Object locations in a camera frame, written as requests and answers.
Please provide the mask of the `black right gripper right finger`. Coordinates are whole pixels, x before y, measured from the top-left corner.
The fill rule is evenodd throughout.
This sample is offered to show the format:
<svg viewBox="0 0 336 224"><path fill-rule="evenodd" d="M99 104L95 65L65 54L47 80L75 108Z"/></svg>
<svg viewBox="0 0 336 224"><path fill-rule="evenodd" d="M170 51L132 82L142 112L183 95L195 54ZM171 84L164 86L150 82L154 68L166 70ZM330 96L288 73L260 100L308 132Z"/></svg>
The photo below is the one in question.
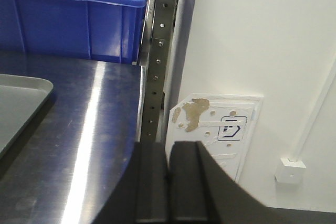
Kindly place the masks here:
<svg viewBox="0 0 336 224"><path fill-rule="evenodd" d="M335 214L267 207L234 182L201 142L175 142L171 223L335 223Z"/></svg>

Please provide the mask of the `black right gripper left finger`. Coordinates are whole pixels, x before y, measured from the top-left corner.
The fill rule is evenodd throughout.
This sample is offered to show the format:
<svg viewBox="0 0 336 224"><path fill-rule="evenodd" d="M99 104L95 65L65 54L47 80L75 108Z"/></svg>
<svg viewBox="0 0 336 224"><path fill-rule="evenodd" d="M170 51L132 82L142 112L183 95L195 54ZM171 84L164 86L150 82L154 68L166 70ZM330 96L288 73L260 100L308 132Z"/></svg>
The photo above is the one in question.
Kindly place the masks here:
<svg viewBox="0 0 336 224"><path fill-rule="evenodd" d="M92 223L168 223L166 153L140 141L121 179Z"/></svg>

